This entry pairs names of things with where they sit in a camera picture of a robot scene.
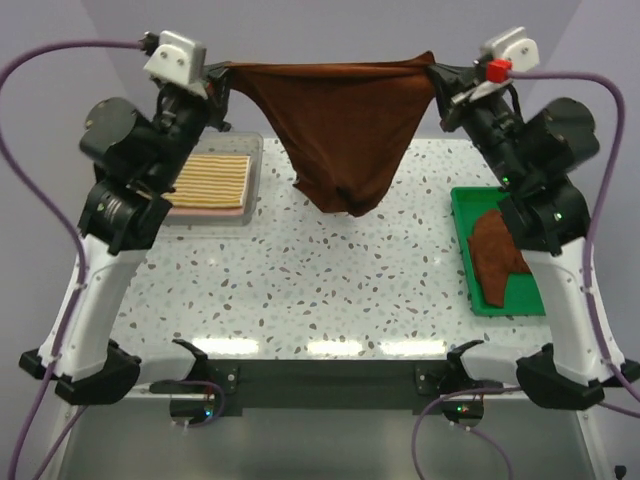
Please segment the yellow white striped towel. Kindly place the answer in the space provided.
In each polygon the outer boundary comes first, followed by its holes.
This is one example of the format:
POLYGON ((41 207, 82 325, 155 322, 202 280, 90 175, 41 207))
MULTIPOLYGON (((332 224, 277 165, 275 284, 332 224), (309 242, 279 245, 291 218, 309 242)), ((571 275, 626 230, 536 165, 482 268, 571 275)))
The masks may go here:
POLYGON ((175 207, 243 207, 250 167, 248 155, 192 155, 164 197, 175 207))

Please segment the brown microfibre towel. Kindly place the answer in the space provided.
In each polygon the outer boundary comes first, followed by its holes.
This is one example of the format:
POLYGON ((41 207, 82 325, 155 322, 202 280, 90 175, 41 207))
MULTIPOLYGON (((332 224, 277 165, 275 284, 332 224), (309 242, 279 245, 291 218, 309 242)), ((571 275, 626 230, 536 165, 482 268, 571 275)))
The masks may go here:
POLYGON ((324 213, 361 217, 384 198, 435 96, 432 52, 402 61, 229 65, 284 147, 296 188, 324 213))

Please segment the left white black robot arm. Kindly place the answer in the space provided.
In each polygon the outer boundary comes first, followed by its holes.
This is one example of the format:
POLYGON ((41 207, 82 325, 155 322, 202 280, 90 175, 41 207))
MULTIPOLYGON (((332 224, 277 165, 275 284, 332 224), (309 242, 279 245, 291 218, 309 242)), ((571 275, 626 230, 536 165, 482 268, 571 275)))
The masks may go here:
POLYGON ((87 114, 79 148, 94 163, 96 183, 71 229, 79 249, 73 278, 49 337, 19 360, 33 378, 55 381, 56 395, 70 405, 114 404, 137 384, 160 379, 111 332, 189 155, 206 128, 230 127, 229 80, 228 63, 219 63, 205 66, 203 95, 162 82, 151 119, 120 97, 87 114))

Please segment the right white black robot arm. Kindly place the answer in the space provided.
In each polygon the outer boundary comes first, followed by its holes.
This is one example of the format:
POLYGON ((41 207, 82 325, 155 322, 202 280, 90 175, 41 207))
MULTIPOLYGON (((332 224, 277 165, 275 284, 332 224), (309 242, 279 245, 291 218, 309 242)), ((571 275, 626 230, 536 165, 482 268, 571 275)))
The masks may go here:
POLYGON ((607 388, 629 387, 639 366, 612 336, 593 267, 600 211, 569 179, 599 151, 591 111, 561 97, 524 120, 503 98, 512 71, 484 96, 475 94, 472 68, 435 64, 427 75, 443 129, 463 129, 505 191, 501 218, 536 281, 552 335, 529 355, 464 344, 448 356, 447 384, 461 393, 480 381, 514 385, 536 405, 557 410, 585 410, 602 402, 607 388))

